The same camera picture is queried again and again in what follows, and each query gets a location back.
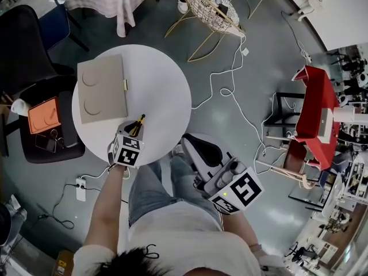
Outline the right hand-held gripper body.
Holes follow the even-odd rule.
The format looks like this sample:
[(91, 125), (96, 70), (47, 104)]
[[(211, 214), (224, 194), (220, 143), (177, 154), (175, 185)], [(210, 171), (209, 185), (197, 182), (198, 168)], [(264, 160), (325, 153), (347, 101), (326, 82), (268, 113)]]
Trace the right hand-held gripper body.
[(239, 159), (229, 159), (216, 167), (198, 162), (198, 173), (198, 190), (228, 214), (245, 211), (264, 192), (254, 170)]

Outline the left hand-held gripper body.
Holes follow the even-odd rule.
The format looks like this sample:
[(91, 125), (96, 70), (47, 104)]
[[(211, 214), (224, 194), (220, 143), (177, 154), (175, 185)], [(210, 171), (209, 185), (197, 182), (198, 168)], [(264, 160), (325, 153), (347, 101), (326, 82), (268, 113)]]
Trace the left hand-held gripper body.
[(118, 128), (114, 140), (108, 146), (110, 166), (119, 164), (125, 167), (137, 167), (144, 143), (137, 137), (130, 137), (123, 128)]

